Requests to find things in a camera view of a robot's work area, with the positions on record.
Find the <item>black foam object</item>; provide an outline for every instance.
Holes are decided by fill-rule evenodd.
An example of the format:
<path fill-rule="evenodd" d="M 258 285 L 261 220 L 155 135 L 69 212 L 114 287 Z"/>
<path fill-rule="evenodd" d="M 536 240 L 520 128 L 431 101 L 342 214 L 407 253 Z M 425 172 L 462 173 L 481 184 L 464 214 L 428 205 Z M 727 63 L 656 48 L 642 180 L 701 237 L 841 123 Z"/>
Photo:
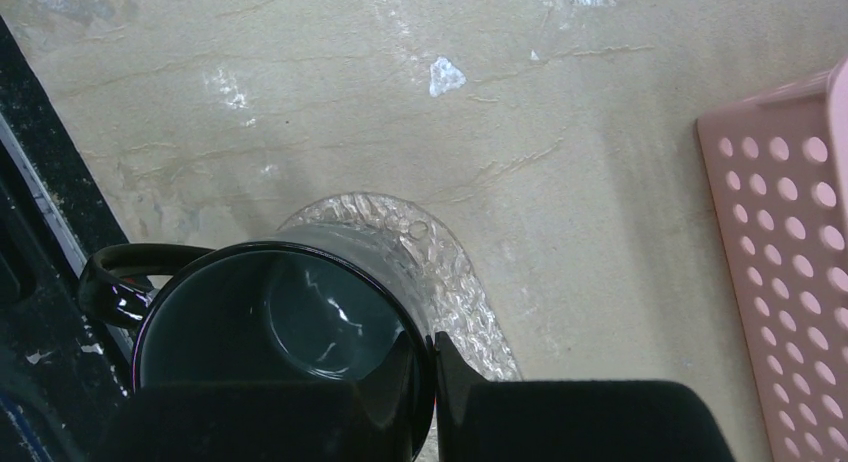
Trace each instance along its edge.
<path fill-rule="evenodd" d="M 412 348 L 365 379 L 174 384 L 140 390 L 96 452 L 115 460 L 411 460 Z"/>
<path fill-rule="evenodd" d="M 408 461 L 410 399 L 398 388 L 408 387 L 412 359 L 408 347 L 395 349 L 358 384 L 143 389 L 95 460 Z M 680 384 L 495 383 L 447 334 L 436 334 L 435 349 L 442 461 L 733 461 L 709 409 Z"/>
<path fill-rule="evenodd" d="M 447 334 L 435 348 L 444 462 L 733 461 L 709 409 L 683 385 L 487 382 Z"/>

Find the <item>stain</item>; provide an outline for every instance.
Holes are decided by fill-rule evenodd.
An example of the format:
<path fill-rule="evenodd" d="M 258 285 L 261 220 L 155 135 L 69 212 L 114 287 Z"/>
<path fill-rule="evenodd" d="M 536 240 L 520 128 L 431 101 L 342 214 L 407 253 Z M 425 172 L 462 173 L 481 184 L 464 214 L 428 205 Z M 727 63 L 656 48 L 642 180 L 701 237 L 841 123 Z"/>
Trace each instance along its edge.
<path fill-rule="evenodd" d="M 144 0 L 0 0 L 0 12 L 27 56 L 97 41 L 133 21 Z"/>

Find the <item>circular hole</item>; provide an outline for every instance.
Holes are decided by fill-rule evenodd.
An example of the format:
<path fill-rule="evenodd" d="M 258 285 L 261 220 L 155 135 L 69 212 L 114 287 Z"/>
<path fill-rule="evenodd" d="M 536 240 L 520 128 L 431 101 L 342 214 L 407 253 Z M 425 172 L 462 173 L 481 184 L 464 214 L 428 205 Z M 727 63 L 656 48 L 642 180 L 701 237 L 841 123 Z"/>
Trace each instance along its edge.
<path fill-rule="evenodd" d="M 821 239 L 825 247 L 833 250 L 845 249 L 845 238 L 842 237 L 842 233 L 836 227 L 828 225 L 822 228 Z"/>
<path fill-rule="evenodd" d="M 760 155 L 760 147 L 756 140 L 745 137 L 745 140 L 742 141 L 742 152 L 745 152 L 749 159 L 756 159 Z"/>
<path fill-rule="evenodd" d="M 842 407 L 840 407 L 839 404 L 837 404 L 836 401 L 833 400 L 833 397 L 829 395 L 823 395 L 822 403 L 824 404 L 824 407 L 828 410 L 828 412 L 835 415 L 837 418 L 841 419 L 844 417 L 844 415 L 842 414 Z"/>
<path fill-rule="evenodd" d="M 816 299 L 816 296 L 809 292 L 801 292 L 800 298 L 801 305 L 803 305 L 805 309 L 816 315 L 821 314 L 821 305 L 819 304 L 818 299 Z"/>
<path fill-rule="evenodd" d="M 766 254 L 766 258 L 769 260 L 769 262 L 776 265 L 780 265 L 783 263 L 783 257 L 780 256 L 780 251 L 777 250 L 775 246 L 769 244 L 766 246 L 764 251 Z"/>
<path fill-rule="evenodd" d="M 827 146 L 818 137 L 804 142 L 804 155 L 812 162 L 822 163 L 827 160 Z"/>
<path fill-rule="evenodd" d="M 830 435 L 830 440 L 833 441 L 834 444 L 838 445 L 842 450 L 848 450 L 848 440 L 845 440 L 845 436 L 842 435 L 842 432 L 836 430 L 836 427 L 831 427 L 827 429 L 827 433 Z"/>
<path fill-rule="evenodd" d="M 739 176 L 736 175 L 736 172 L 732 170 L 727 173 L 725 180 L 727 181 L 727 186 L 733 190 L 739 190 L 742 188 L 742 181 L 739 180 Z"/>
<path fill-rule="evenodd" d="M 789 289 L 786 287 L 786 284 L 783 283 L 782 280 L 772 279 L 771 288 L 774 290 L 774 292 L 777 295 L 781 296 L 782 298 L 784 298 L 784 299 L 789 298 Z"/>
<path fill-rule="evenodd" d="M 733 215 L 736 216 L 736 220 L 742 222 L 743 224 L 748 223 L 748 212 L 745 210 L 745 207 L 742 207 L 739 204 L 733 207 Z"/>
<path fill-rule="evenodd" d="M 777 181 L 777 191 L 786 200 L 798 200 L 798 187 L 795 186 L 795 182 L 786 177 Z"/>
<path fill-rule="evenodd" d="M 827 278 L 834 287 L 842 292 L 848 293 L 848 274 L 839 267 L 832 267 L 827 272 Z"/>
<path fill-rule="evenodd" d="M 812 277 L 813 276 L 813 264 L 810 263 L 810 260 L 804 257 L 803 255 L 796 255 L 792 258 L 792 265 L 795 266 L 795 270 L 798 271 L 799 274 L 804 277 Z"/>
<path fill-rule="evenodd" d="M 801 354 L 801 351 L 798 349 L 797 345 L 793 344 L 792 342 L 787 343 L 786 344 L 786 352 L 789 353 L 789 356 L 792 357 L 792 359 L 794 359 L 795 362 L 798 362 L 799 364 L 804 363 L 804 355 Z"/>
<path fill-rule="evenodd" d="M 802 377 L 801 374 L 794 374 L 792 376 L 792 382 L 795 382 L 795 386 L 798 387 L 798 390 L 810 395 L 810 384 L 807 383 L 807 379 Z"/>
<path fill-rule="evenodd" d="M 836 309 L 836 321 L 843 329 L 848 330 L 848 309 L 845 307 Z"/>
<path fill-rule="evenodd" d="M 763 276 L 753 267 L 748 267 L 748 278 L 757 285 L 763 285 Z"/>
<path fill-rule="evenodd" d="M 791 330 L 792 332 L 798 330 L 798 326 L 795 325 L 795 319 L 793 319 L 788 312 L 782 310 L 779 314 L 777 314 L 777 317 L 780 319 L 780 323 L 783 324 L 787 330 Z"/>
<path fill-rule="evenodd" d="M 427 232 L 429 232 L 427 223 L 421 220 L 417 220 L 409 225 L 409 236 L 415 240 L 421 240 L 427 235 Z"/>
<path fill-rule="evenodd" d="M 733 157 L 733 144 L 727 137 L 718 141 L 718 151 L 725 157 Z"/>
<path fill-rule="evenodd" d="M 760 297 L 754 299 L 754 306 L 757 307 L 757 311 L 759 313 L 765 315 L 766 317 L 771 315 L 771 312 L 768 309 L 768 304 L 766 304 L 766 301 L 761 299 Z"/>
<path fill-rule="evenodd" d="M 787 429 L 795 430 L 795 422 L 792 422 L 792 417 L 789 417 L 789 414 L 781 410 L 777 415 L 780 417 L 780 421 L 783 422 L 783 425 L 785 425 Z"/>
<path fill-rule="evenodd" d="M 787 437 L 783 439 L 783 443 L 786 444 L 786 448 L 789 449 L 789 452 L 792 452 L 792 455 L 795 457 L 801 456 L 801 451 L 798 450 L 798 446 L 795 445 L 795 442 L 792 442 L 792 439 Z"/>
<path fill-rule="evenodd" d="M 804 224 L 797 217 L 786 219 L 786 231 L 798 240 L 804 240 L 807 237 L 807 229 L 804 228 Z"/>
<path fill-rule="evenodd" d="M 766 362 L 769 363 L 769 367 L 771 367 L 771 370 L 775 371 L 775 373 L 779 375 L 783 375 L 783 366 L 780 365 L 780 362 L 777 360 L 777 358 L 775 358 L 773 355 L 769 355 L 768 358 L 766 358 Z"/>
<path fill-rule="evenodd" d="M 781 387 L 780 384 L 774 384 L 772 387 L 774 388 L 774 393 L 777 394 L 777 397 L 782 400 L 784 404 L 788 404 L 789 394 L 786 393 L 786 390 Z"/>
<path fill-rule="evenodd" d="M 836 207 L 836 192 L 830 185 L 819 182 L 813 187 L 813 198 L 824 207 Z"/>
<path fill-rule="evenodd" d="M 753 190 L 755 194 L 766 195 L 768 188 L 766 187 L 766 181 L 763 179 L 763 176 L 760 174 L 754 174 L 751 176 L 748 183 L 751 184 L 751 190 Z"/>
<path fill-rule="evenodd" d="M 809 445 L 811 449 L 815 450 L 819 455 L 822 454 L 821 444 L 818 439 L 813 436 L 813 434 L 807 432 L 804 434 L 804 439 L 806 439 L 807 445 Z"/>
<path fill-rule="evenodd" d="M 830 385 L 836 385 L 836 376 L 833 375 L 833 371 L 830 370 L 824 362 L 816 362 L 816 372 L 818 372 L 819 377 L 822 378 L 825 382 Z"/>
<path fill-rule="evenodd" d="M 803 415 L 804 418 L 807 419 L 807 422 L 813 425 L 819 424 L 818 420 L 816 420 L 816 414 L 814 414 L 813 411 L 810 410 L 809 407 L 807 407 L 807 404 L 799 404 L 798 410 L 801 411 L 801 415 Z"/>
<path fill-rule="evenodd" d="M 760 329 L 760 333 L 763 335 L 763 339 L 769 343 L 769 345 L 777 345 L 777 339 L 774 337 L 774 333 L 772 333 L 771 329 L 768 327 L 763 327 Z"/>
<path fill-rule="evenodd" d="M 760 226 L 766 230 L 774 230 L 774 219 L 771 214 L 765 210 L 757 212 L 757 220 L 760 221 Z"/>
<path fill-rule="evenodd" d="M 754 247 L 754 243 L 748 237 L 742 237 L 739 243 L 742 244 L 742 249 L 748 253 L 748 255 L 754 255 L 757 253 L 757 249 Z"/>
<path fill-rule="evenodd" d="M 816 347 L 822 350 L 827 350 L 828 348 L 830 348 L 830 345 L 827 343 L 827 339 L 824 337 L 824 334 L 822 334 L 821 330 L 815 327 L 810 327 L 809 329 L 807 329 L 807 335 L 810 337 L 810 340 L 812 340 L 813 343 L 816 344 Z"/>
<path fill-rule="evenodd" d="M 786 143 L 785 140 L 781 139 L 780 137 L 772 139 L 771 143 L 769 144 L 769 152 L 771 152 L 771 156 L 774 157 L 775 160 L 778 160 L 780 162 L 785 162 L 789 160 L 789 145 Z"/>

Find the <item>cracked surface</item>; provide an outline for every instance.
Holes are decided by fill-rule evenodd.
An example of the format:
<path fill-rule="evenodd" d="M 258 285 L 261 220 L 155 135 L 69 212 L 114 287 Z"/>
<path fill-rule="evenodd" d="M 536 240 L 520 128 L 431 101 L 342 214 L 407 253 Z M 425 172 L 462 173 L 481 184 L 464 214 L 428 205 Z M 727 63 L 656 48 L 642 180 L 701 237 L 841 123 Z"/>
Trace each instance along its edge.
<path fill-rule="evenodd" d="M 0 12 L 131 239 L 411 200 L 525 378 L 677 380 L 769 458 L 692 124 L 835 64 L 848 0 L 60 1 Z M 468 81 L 433 99 L 439 56 Z"/>

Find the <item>crack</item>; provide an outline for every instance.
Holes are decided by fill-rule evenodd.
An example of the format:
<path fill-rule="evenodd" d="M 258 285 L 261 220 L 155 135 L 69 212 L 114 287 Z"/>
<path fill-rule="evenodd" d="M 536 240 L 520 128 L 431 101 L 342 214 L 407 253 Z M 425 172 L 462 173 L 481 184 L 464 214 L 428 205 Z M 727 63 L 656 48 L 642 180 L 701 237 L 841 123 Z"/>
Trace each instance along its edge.
<path fill-rule="evenodd" d="M 456 204 L 464 202 L 468 199 L 478 196 L 480 193 L 493 187 L 503 179 L 515 174 L 519 170 L 530 167 L 542 160 L 553 155 L 565 142 L 564 138 L 557 139 L 556 143 L 547 149 L 534 152 L 524 157 L 513 159 L 507 164 L 498 164 L 492 162 L 486 167 L 483 167 L 477 172 L 477 175 L 467 183 L 446 187 L 441 189 L 423 200 L 418 201 L 419 204 Z"/>
<path fill-rule="evenodd" d="M 622 45 L 618 47 L 604 47 L 600 50 L 577 50 L 575 47 L 568 52 L 554 54 L 549 58 L 549 60 L 565 59 L 568 57 L 606 57 L 608 55 L 631 54 L 634 52 L 645 52 L 654 49 L 656 49 L 656 47 L 653 45 L 640 45 L 636 47 Z"/>
<path fill-rule="evenodd" d="M 270 64 L 286 64 L 286 63 L 302 63 L 302 62 L 315 62 L 315 61 L 350 61 L 357 59 L 365 59 L 373 55 L 373 51 L 370 51 L 366 54 L 362 55 L 326 55 L 326 56 L 311 56 L 311 57 L 292 57 L 292 58 L 281 58 L 281 59 L 266 59 L 263 57 L 255 57 L 248 55 L 236 55 L 236 54 L 227 54 L 227 53 L 217 53 L 217 52 L 205 52 L 202 54 L 196 54 L 189 57 L 186 60 L 173 61 L 160 65 L 159 67 L 155 67 L 149 70 L 142 70 L 138 72 L 132 72 L 129 74 L 124 74 L 118 77 L 114 77 L 112 79 L 107 79 L 102 82 L 97 82 L 95 84 L 83 85 L 81 87 L 77 87 L 67 91 L 57 91 L 57 99 L 68 99 L 72 97 L 77 97 L 86 92 L 90 92 L 93 90 L 99 90 L 104 87 L 114 85 L 117 83 L 125 82 L 127 80 L 135 79 L 138 77 L 150 77 L 158 74 L 169 73 L 169 72 L 178 72 L 181 70 L 186 70 L 190 68 L 194 68 L 201 64 L 210 64 L 214 66 L 221 66 L 222 61 L 224 60 L 242 60 L 242 61 L 251 61 L 251 62 L 265 62 Z"/>
<path fill-rule="evenodd" d="M 502 74 L 496 74 L 491 77 L 486 77 L 483 79 L 474 79 L 471 82 L 477 85 L 485 85 L 490 84 L 492 82 L 502 82 L 504 80 L 512 79 L 518 77 L 520 75 L 524 75 L 532 70 L 538 70 L 547 67 L 547 65 L 554 60 L 563 60 L 569 58 L 587 58 L 587 57 L 612 57 L 616 55 L 622 54 L 632 54 L 638 52 L 646 52 L 649 50 L 654 50 L 656 47 L 653 45 L 639 45 L 636 47 L 631 47 L 629 45 L 621 45 L 615 47 L 604 47 L 603 49 L 597 50 L 580 50 L 579 47 L 573 47 L 571 50 L 566 52 L 558 52 L 550 57 L 546 57 L 539 61 L 533 61 L 531 64 L 524 64 L 518 70 L 513 72 L 505 72 Z"/>
<path fill-rule="evenodd" d="M 473 102 L 479 102 L 481 104 L 497 104 L 498 102 L 500 102 L 500 99 L 498 99 L 497 97 L 487 99 L 485 97 L 480 97 L 477 94 L 471 94 L 466 96 L 465 98 Z"/>
<path fill-rule="evenodd" d="M 265 7 L 272 5 L 272 4 L 279 2 L 279 1 L 281 1 L 281 0 L 266 0 L 264 2 L 259 2 L 258 4 L 254 4 L 254 5 L 251 5 L 250 7 L 245 7 L 243 9 L 232 10 L 232 11 L 229 11 L 229 12 L 221 12 L 220 14 L 216 14 L 215 18 L 216 19 L 225 19 L 225 18 L 228 18 L 228 17 L 246 14 L 246 13 L 249 13 L 249 12 L 258 12 L 258 11 L 264 9 Z"/>

